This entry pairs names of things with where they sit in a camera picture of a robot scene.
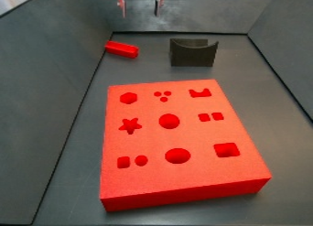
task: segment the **small round hole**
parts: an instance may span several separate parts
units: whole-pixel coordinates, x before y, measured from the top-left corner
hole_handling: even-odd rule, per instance
[[[165,94],[165,96],[170,96],[172,92],[170,91],[165,91],[164,94]]]
[[[166,98],[166,97],[162,97],[162,98],[161,98],[161,101],[162,101],[162,102],[168,102],[168,98]]]
[[[168,113],[162,115],[160,124],[166,129],[174,129],[180,126],[180,119],[174,114]]]
[[[184,164],[190,160],[190,158],[190,151],[182,148],[170,149],[165,154],[165,159],[173,164]]]
[[[161,95],[162,95],[162,93],[161,93],[160,91],[157,91],[157,92],[154,93],[154,96],[156,96],[156,97],[161,97]]]
[[[138,156],[135,158],[135,163],[142,167],[149,163],[149,159],[146,156]]]

